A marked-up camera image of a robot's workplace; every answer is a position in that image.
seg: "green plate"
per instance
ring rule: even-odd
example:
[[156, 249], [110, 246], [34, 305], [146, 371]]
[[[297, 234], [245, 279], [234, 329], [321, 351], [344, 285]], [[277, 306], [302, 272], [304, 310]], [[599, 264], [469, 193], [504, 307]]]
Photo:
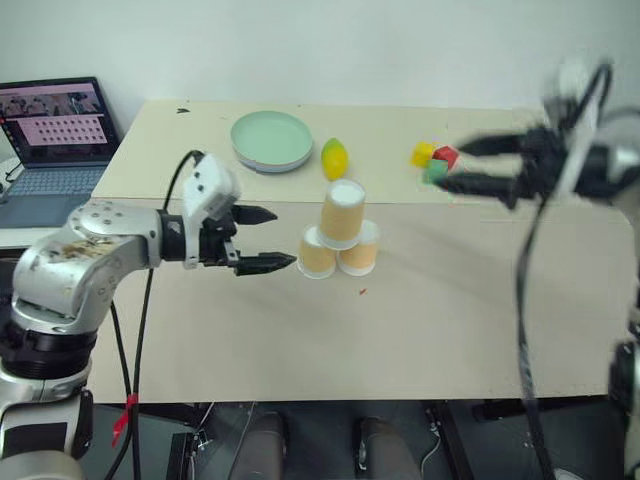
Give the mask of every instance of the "green plate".
[[258, 172], [280, 173], [298, 168], [309, 159], [313, 138], [299, 118], [265, 110], [234, 123], [231, 143], [246, 166]]

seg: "paper cup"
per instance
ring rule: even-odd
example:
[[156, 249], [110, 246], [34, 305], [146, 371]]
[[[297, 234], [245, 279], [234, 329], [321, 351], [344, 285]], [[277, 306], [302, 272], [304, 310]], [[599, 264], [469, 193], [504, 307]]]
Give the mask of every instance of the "paper cup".
[[359, 243], [338, 253], [338, 266], [343, 272], [356, 277], [370, 273], [376, 266], [379, 241], [380, 228], [371, 220], [365, 220]]
[[332, 250], [348, 250], [358, 243], [364, 200], [364, 188], [359, 183], [344, 179], [331, 183], [318, 229], [323, 245]]
[[322, 245], [318, 227], [307, 228], [300, 242], [298, 270], [308, 278], [321, 280], [330, 277], [335, 269], [336, 254]]

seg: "red tag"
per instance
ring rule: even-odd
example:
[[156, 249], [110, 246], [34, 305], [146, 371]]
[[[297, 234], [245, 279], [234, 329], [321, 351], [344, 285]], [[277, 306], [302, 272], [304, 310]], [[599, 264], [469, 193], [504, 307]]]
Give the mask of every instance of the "red tag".
[[116, 420], [116, 423], [113, 424], [113, 439], [111, 440], [111, 447], [115, 447], [118, 444], [118, 439], [120, 438], [120, 435], [122, 435], [124, 427], [129, 424], [129, 410], [131, 410], [131, 407], [136, 403], [138, 403], [137, 393], [133, 393], [127, 397], [127, 405], [125, 406], [124, 412], [122, 412], [120, 418]]

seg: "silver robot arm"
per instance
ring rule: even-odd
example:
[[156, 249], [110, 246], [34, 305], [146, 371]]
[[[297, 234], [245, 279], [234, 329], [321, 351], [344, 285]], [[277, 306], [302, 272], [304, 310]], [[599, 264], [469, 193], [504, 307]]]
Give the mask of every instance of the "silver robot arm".
[[126, 275], [163, 260], [262, 274], [295, 259], [278, 252], [243, 257], [231, 241], [236, 224], [277, 217], [235, 205], [233, 175], [211, 155], [194, 152], [194, 159], [182, 215], [91, 201], [20, 258], [11, 322], [0, 332], [0, 478], [84, 478], [75, 459], [92, 434], [90, 354]]

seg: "beige tabletop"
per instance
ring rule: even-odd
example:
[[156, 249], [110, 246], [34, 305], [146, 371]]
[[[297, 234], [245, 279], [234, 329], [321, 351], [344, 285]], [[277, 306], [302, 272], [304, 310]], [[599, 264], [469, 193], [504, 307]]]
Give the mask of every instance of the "beige tabletop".
[[[178, 107], [191, 112], [176, 114]], [[419, 140], [459, 141], [474, 129], [523, 125], [535, 114], [153, 101], [95, 196], [158, 206], [183, 152], [212, 151], [238, 174], [248, 203], [279, 216], [241, 227], [236, 246], [245, 254], [295, 254], [304, 227], [319, 217], [327, 182], [317, 154], [288, 175], [258, 175], [237, 163], [228, 130], [235, 118], [263, 108], [297, 112], [311, 127], [316, 151], [330, 136], [343, 140], [351, 175], [367, 189], [366, 217], [382, 229], [376, 269], [362, 278], [337, 272], [312, 281], [294, 266], [236, 278], [224, 268], [164, 264], [152, 294], [142, 401], [519, 396], [513, 268], [533, 210], [451, 202], [419, 186], [408, 156]], [[509, 163], [498, 168], [513, 169]], [[606, 392], [634, 270], [631, 231], [620, 214], [583, 204], [550, 209], [527, 306], [540, 395]], [[116, 295], [131, 358], [143, 280], [142, 272], [132, 274]], [[109, 319], [93, 362], [96, 400], [122, 401]]]

